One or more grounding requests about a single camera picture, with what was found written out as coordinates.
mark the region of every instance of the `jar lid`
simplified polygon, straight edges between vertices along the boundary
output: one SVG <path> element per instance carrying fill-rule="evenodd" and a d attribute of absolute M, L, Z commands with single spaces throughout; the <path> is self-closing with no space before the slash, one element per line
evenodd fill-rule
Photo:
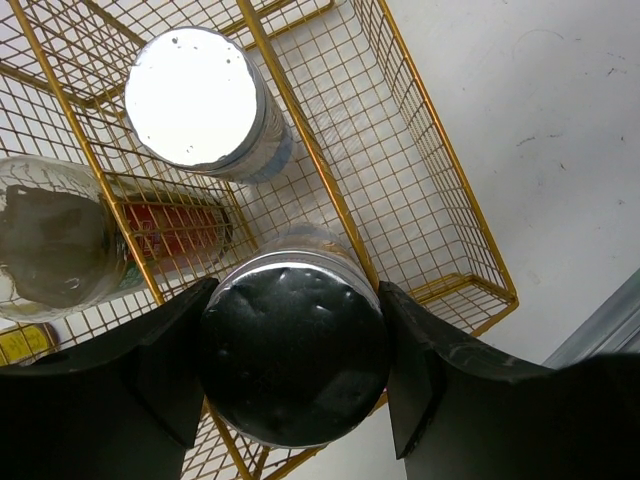
<path fill-rule="evenodd" d="M 169 30 L 139 53 L 125 107 L 140 142 L 189 170 L 217 169 L 247 151 L 264 120 L 263 81 L 228 38 L 200 27 Z"/>
<path fill-rule="evenodd" d="M 274 262 L 223 282 L 202 317 L 205 393 L 234 428 L 268 445 L 324 445 L 355 428 L 386 385 L 377 305 L 319 265 Z"/>

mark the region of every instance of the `yellow label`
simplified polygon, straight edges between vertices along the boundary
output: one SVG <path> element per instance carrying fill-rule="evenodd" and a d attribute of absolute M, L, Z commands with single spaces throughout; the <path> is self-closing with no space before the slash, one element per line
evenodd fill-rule
<path fill-rule="evenodd" d="M 0 332 L 0 367 L 35 359 L 53 346 L 43 326 L 27 325 Z"/>

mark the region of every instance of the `gold wire mesh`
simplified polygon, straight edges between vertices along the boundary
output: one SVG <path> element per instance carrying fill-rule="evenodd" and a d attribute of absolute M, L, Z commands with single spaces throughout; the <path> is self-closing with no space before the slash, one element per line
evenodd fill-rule
<path fill-rule="evenodd" d="M 517 306 L 384 0 L 10 4 L 15 14 L 0 11 L 0 154 L 88 163 L 150 286 L 53 322 L 61 347 L 150 310 L 205 274 L 224 276 L 295 221 L 340 232 L 374 285 L 378 275 L 391 280 L 466 331 L 479 334 Z M 122 99 L 128 69 L 147 41 L 184 25 L 214 28 L 250 49 L 297 127 L 300 155 L 287 178 L 239 186 L 186 174 L 158 162 L 134 138 Z M 151 187 L 142 177 L 154 179 Z M 121 193 L 131 185 L 142 196 Z M 222 261 L 201 253 L 177 274 L 154 270 L 157 259 L 144 257 L 122 215 L 127 206 L 150 202 L 183 205 L 200 222 L 222 205 L 233 228 Z M 156 233 L 165 238 L 188 229 L 169 225 Z M 277 479 L 317 451 L 271 451 L 208 416 L 183 478 Z"/>

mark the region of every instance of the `white wall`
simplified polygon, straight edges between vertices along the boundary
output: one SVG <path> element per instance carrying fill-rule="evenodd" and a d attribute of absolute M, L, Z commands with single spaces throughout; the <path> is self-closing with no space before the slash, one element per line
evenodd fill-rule
<path fill-rule="evenodd" d="M 520 294 L 483 340 L 542 362 L 640 267 L 640 2 L 388 2 Z M 389 432 L 290 478 L 401 478 Z"/>

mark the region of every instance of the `red label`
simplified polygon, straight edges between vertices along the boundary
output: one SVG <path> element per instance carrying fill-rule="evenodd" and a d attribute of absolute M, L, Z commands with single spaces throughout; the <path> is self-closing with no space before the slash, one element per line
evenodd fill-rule
<path fill-rule="evenodd" d="M 221 207 L 125 205 L 124 211 L 144 257 L 161 262 L 165 272 L 217 261 L 223 250 L 226 228 Z"/>

